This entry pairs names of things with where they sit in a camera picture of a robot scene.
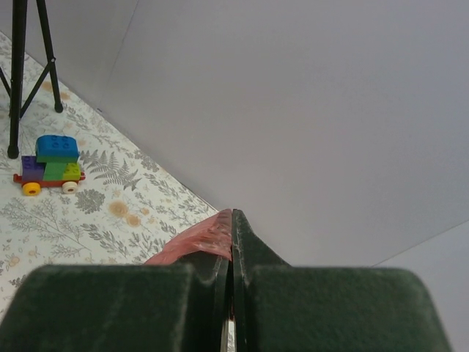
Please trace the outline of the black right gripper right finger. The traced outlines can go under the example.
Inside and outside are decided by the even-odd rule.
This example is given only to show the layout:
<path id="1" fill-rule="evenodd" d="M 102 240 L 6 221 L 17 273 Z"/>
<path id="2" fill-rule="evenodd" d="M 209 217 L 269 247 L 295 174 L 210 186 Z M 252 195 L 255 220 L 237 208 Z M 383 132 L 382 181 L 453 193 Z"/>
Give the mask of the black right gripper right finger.
<path id="1" fill-rule="evenodd" d="M 450 351 L 424 283 L 399 268 L 294 267 L 232 213 L 238 351 Z"/>

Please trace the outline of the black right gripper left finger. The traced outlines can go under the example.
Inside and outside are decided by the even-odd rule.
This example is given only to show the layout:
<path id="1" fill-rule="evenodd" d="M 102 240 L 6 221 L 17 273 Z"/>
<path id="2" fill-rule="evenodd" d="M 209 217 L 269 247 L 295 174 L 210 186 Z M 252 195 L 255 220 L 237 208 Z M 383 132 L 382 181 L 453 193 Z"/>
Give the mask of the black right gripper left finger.
<path id="1" fill-rule="evenodd" d="M 3 351 L 225 351 L 228 260 L 44 265 L 1 322 Z"/>

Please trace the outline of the red plastic trash bag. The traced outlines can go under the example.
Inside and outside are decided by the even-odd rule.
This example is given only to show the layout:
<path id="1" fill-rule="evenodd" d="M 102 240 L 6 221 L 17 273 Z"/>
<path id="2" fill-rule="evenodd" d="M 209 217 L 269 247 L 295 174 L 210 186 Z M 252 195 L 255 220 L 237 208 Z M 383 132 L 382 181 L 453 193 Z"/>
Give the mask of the red plastic trash bag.
<path id="1" fill-rule="evenodd" d="M 232 210 L 225 209 L 176 235 L 145 265 L 171 265 L 196 252 L 232 260 Z"/>

